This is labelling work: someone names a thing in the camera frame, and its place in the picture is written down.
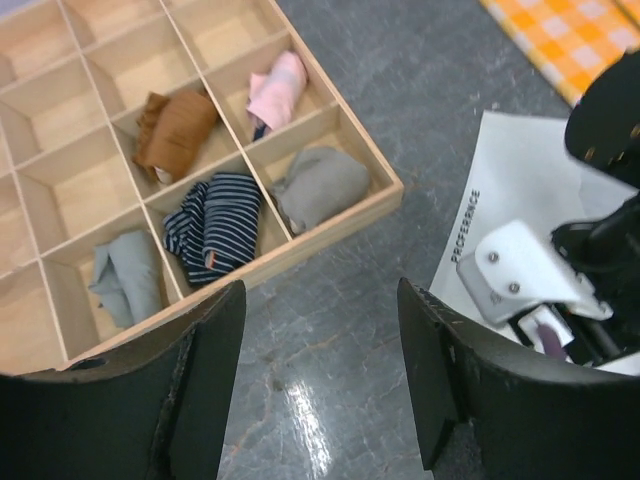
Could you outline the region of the striped dark rolled cloth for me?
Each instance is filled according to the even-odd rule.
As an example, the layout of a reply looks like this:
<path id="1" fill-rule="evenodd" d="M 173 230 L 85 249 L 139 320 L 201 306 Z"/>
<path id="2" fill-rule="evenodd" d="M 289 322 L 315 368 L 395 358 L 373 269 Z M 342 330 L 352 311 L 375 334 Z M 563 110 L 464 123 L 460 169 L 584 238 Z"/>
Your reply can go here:
<path id="1" fill-rule="evenodd" d="M 165 250 L 177 256 L 199 289 L 252 262 L 262 196 L 247 174 L 220 172 L 196 182 L 163 219 Z"/>

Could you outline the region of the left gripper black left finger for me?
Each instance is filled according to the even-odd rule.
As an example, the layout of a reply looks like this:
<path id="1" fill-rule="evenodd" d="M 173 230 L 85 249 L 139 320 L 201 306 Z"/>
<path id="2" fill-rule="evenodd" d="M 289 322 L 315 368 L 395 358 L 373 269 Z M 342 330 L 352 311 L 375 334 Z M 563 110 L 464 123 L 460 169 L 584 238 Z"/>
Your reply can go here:
<path id="1" fill-rule="evenodd" d="M 1 379 L 5 479 L 213 479 L 246 316 L 235 281 L 66 370 Z"/>

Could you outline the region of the white cloth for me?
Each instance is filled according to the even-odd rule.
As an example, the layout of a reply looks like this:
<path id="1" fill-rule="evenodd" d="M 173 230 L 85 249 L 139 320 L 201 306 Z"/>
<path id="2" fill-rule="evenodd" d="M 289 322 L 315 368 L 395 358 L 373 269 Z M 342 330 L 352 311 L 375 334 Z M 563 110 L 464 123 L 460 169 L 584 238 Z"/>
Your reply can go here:
<path id="1" fill-rule="evenodd" d="M 551 243 L 572 221 L 613 213 L 635 189 L 571 159 L 560 119 L 484 112 L 456 220 L 429 291 L 453 310 L 482 320 L 457 275 L 459 260 L 493 230 L 521 220 Z"/>

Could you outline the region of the orange checkered tablecloth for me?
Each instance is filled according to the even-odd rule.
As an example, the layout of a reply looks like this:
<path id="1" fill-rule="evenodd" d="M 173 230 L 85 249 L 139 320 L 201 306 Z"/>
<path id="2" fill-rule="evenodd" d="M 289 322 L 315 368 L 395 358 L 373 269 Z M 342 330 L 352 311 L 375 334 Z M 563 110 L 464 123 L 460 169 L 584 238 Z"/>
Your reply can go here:
<path id="1" fill-rule="evenodd" d="M 606 68 L 639 48 L 636 0 L 483 0 L 481 5 L 571 106 Z"/>

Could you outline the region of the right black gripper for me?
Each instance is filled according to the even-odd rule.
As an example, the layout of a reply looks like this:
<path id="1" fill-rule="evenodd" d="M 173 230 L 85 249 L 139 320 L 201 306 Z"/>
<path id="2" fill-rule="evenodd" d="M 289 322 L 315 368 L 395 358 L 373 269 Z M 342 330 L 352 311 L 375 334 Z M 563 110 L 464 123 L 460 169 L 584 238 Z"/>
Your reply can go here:
<path id="1" fill-rule="evenodd" d="M 559 312 L 576 341 L 569 353 L 578 363 L 600 366 L 639 351 L 639 197 L 593 221 L 565 223 L 552 232 L 554 249 L 594 287 L 595 299 L 613 314 L 592 320 Z"/>

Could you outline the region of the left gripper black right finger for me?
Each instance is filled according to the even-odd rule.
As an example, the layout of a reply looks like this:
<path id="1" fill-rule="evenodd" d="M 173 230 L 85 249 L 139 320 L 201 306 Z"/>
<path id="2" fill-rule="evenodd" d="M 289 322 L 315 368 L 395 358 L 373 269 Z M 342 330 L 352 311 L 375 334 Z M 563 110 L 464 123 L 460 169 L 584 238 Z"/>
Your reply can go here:
<path id="1" fill-rule="evenodd" d="M 638 378 L 537 353 L 406 278 L 397 302 L 425 469 L 472 422 L 489 479 L 638 478 Z"/>

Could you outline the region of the pink rolled cloth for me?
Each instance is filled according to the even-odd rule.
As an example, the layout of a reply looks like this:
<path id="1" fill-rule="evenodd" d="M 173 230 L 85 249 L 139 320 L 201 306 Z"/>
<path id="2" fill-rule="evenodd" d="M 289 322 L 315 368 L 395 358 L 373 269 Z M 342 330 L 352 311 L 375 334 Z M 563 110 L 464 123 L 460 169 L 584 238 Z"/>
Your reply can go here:
<path id="1" fill-rule="evenodd" d="M 307 83 L 307 70 L 292 50 L 282 52 L 267 74 L 251 74 L 246 112 L 253 126 L 253 141 L 291 121 Z"/>

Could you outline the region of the wooden compartment tray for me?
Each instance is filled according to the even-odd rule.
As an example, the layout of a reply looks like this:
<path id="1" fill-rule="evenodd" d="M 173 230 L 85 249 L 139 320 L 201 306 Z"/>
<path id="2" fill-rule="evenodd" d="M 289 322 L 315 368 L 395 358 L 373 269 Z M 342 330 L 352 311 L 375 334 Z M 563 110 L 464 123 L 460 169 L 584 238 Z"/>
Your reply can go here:
<path id="1" fill-rule="evenodd" d="M 308 83 L 284 127 L 253 141 L 252 73 L 296 52 Z M 171 185 L 134 164 L 149 93 L 204 90 L 219 117 L 194 166 Z M 162 245 L 163 218 L 214 173 L 252 175 L 262 191 L 310 147 L 369 171 L 366 196 L 294 235 L 271 197 L 256 257 L 234 273 L 259 284 L 397 208 L 403 184 L 273 1 L 38 1 L 1 21 L 1 370 L 62 369 L 136 338 L 212 293 L 195 289 Z M 94 248 L 147 231 L 163 309 L 118 328 L 89 290 Z"/>

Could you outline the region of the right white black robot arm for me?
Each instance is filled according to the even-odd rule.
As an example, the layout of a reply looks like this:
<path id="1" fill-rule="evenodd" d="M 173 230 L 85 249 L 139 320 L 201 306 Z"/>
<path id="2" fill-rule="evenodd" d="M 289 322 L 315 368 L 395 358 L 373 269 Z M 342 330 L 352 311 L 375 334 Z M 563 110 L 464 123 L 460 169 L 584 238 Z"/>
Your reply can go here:
<path id="1" fill-rule="evenodd" d="M 628 186 L 639 186 L 639 54 L 624 53 L 586 90 L 564 136 L 576 160 Z M 613 315 L 590 320 L 560 308 L 577 342 L 569 353 L 593 366 L 639 350 L 639 197 L 597 220 L 565 223 L 552 233 L 555 250 L 595 288 Z"/>

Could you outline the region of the brown underwear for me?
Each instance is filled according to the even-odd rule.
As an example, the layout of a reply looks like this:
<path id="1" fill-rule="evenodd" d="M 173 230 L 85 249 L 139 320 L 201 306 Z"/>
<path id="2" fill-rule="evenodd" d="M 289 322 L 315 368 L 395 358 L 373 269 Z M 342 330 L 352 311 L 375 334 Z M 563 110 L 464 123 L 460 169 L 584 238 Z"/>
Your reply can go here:
<path id="1" fill-rule="evenodd" d="M 217 109 L 204 90 L 187 89 L 172 96 L 149 93 L 136 119 L 133 162 L 163 185 L 184 178 L 217 118 Z"/>

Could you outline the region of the light grey rolled cloth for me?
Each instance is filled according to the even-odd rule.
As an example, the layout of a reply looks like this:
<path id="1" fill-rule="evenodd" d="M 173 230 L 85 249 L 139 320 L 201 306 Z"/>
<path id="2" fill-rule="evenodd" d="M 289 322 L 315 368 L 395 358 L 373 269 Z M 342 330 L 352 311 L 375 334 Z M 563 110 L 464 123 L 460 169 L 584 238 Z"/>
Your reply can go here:
<path id="1" fill-rule="evenodd" d="M 161 267 L 145 230 L 121 234 L 94 248 L 89 290 L 119 328 L 130 328 L 163 309 Z"/>

